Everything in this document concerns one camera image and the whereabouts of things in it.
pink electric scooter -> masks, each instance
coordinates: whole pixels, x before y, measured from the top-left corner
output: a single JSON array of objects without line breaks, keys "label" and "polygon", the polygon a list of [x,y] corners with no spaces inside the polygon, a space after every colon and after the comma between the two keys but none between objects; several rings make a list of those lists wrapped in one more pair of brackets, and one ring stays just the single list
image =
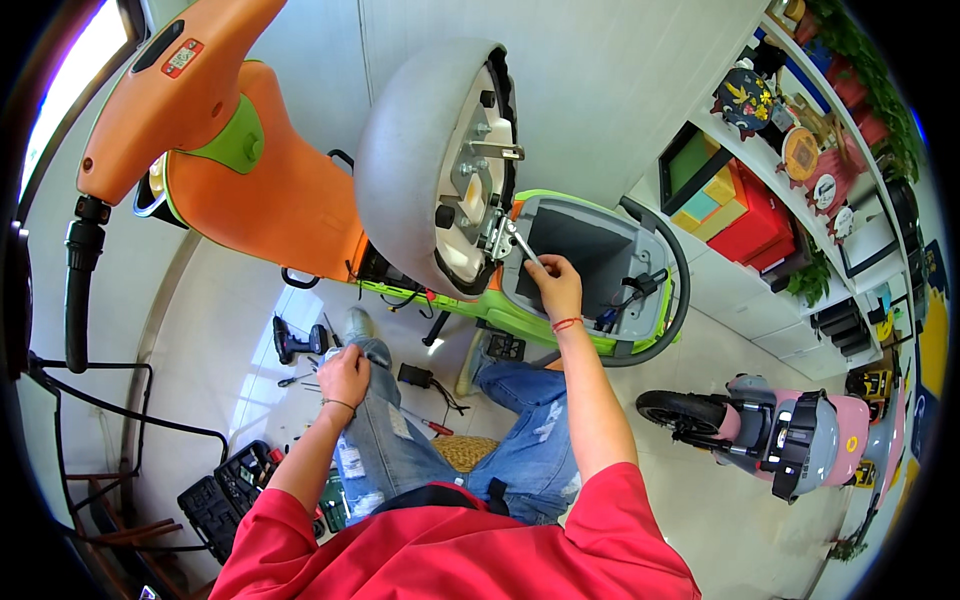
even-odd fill
[{"label": "pink electric scooter", "polygon": [[675,441],[772,482],[774,496],[790,504],[822,486],[853,484],[860,460],[873,461],[874,496],[862,537],[903,452],[904,381],[898,379],[886,414],[873,426],[867,402],[858,397],[775,390],[763,377],[743,373],[727,384],[729,396],[657,390],[638,396],[636,409],[672,429]]}]

window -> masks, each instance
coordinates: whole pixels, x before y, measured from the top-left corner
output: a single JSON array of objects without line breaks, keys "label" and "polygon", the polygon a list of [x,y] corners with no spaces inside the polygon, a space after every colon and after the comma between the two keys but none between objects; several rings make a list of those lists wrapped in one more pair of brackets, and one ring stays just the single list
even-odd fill
[{"label": "window", "polygon": [[[138,15],[142,24],[142,13]],[[61,125],[66,129],[73,124],[76,114],[89,100],[82,103],[75,111],[69,122],[64,121],[64,117],[74,107],[78,99],[81,98],[84,91],[88,95],[100,88],[103,81],[109,77],[110,73],[104,74],[102,81],[96,82],[98,75],[104,66],[110,62],[117,52],[125,45],[129,46],[130,52],[122,57],[124,60],[132,54],[134,44],[132,38],[136,37],[134,28],[130,25],[130,14],[124,8],[118,6],[117,0],[107,0],[100,10],[98,10],[84,31],[77,37],[73,48],[63,60],[63,64],[57,71],[57,75],[50,83],[47,89],[46,97],[40,106],[39,116],[34,124],[34,130],[30,134],[30,141],[27,144],[27,154],[23,161],[23,179],[20,182],[20,200],[23,200],[24,191],[30,182],[30,177],[37,169],[38,164],[44,155],[47,145],[55,137]],[[40,169],[40,176],[46,170],[46,165]]]}]

sneaker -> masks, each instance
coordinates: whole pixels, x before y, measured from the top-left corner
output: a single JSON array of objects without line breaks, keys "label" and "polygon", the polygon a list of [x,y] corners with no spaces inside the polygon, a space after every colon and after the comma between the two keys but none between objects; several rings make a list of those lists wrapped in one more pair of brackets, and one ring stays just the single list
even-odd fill
[{"label": "sneaker", "polygon": [[480,391],[479,386],[473,383],[477,373],[495,361],[487,355],[487,348],[490,346],[491,333],[487,329],[477,329],[470,342],[470,348],[467,350],[467,360],[460,369],[460,376],[457,377],[457,387],[453,392],[458,397],[470,396]]},{"label": "sneaker", "polygon": [[359,306],[352,306],[347,310],[347,318],[344,324],[344,344],[349,345],[357,338],[375,337],[373,330],[373,319],[367,314],[367,311]]}]

red t-shirt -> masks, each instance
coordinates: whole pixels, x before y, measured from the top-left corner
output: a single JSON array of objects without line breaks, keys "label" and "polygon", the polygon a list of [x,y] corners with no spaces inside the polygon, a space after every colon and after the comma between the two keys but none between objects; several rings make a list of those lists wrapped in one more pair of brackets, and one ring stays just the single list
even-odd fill
[{"label": "red t-shirt", "polygon": [[210,598],[300,595],[661,600],[699,599],[700,590],[663,541],[639,469],[620,463],[587,481],[565,529],[422,506],[370,516],[318,547],[297,499],[266,490]]}]

cordless drill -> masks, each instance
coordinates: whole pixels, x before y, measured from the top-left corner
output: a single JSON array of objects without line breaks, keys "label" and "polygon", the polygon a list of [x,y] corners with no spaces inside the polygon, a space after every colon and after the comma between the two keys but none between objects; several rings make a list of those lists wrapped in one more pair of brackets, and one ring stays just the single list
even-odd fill
[{"label": "cordless drill", "polygon": [[297,352],[323,354],[330,348],[330,344],[326,340],[326,329],[323,325],[317,323],[310,327],[310,338],[302,342],[290,333],[285,321],[274,315],[274,347],[280,364],[289,365],[294,362],[294,354]]}]

